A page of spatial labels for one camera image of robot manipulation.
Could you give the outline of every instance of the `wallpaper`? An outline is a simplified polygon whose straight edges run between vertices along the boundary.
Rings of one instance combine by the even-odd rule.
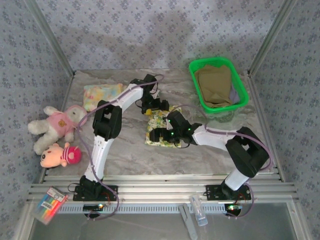
[[[249,68],[283,0],[37,0],[71,67]]]
[[[300,0],[254,77],[287,181],[320,239],[320,2]]]
[[[27,124],[61,107],[69,78],[24,2],[1,0],[0,9],[0,239],[11,240],[41,169]]]

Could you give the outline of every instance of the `white plush toy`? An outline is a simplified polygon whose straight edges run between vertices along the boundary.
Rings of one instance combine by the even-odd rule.
[[[65,112],[61,112],[53,106],[47,106],[44,108],[44,113],[49,116],[47,119],[34,120],[28,124],[30,133],[35,135],[44,134],[33,146],[33,150],[38,155],[41,155],[47,147],[54,144],[63,136],[66,142],[73,142],[74,129],[87,114],[87,111],[78,105],[69,107]]]

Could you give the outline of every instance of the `beige cloth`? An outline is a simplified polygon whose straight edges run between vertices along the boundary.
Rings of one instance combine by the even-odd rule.
[[[210,108],[226,107],[233,104],[230,100],[231,71],[223,65],[205,65],[197,70],[195,78],[200,87],[205,105]]]

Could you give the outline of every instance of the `patterned cloth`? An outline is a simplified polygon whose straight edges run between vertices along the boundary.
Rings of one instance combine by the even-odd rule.
[[[83,107],[88,112],[95,110],[100,100],[108,101],[123,91],[121,83],[115,85],[87,85],[84,86]]]
[[[172,111],[176,106],[171,106],[169,108],[169,111]],[[169,111],[162,111],[162,110],[155,110],[152,111],[152,115],[150,116],[147,128],[146,128],[146,135],[145,135],[145,144],[148,145],[152,145],[152,146],[162,146],[162,147],[171,147],[171,148],[176,148],[176,147],[181,147],[181,144],[173,144],[173,143],[169,143],[167,141],[162,140],[162,138],[160,137],[160,141],[159,142],[154,142],[151,141],[149,138],[149,133],[156,128],[166,128],[167,124],[166,121],[163,119],[163,117],[165,117]]]

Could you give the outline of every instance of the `plush toy face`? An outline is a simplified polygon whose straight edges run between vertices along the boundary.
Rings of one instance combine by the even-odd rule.
[[[68,118],[74,122],[75,124],[78,124],[80,120],[87,114],[87,111],[80,107],[80,106],[71,106],[69,107],[65,113],[67,114]]]
[[[61,161],[61,156],[64,149],[60,147],[57,143],[49,146],[41,155],[40,165],[43,168],[53,168],[59,166]]]

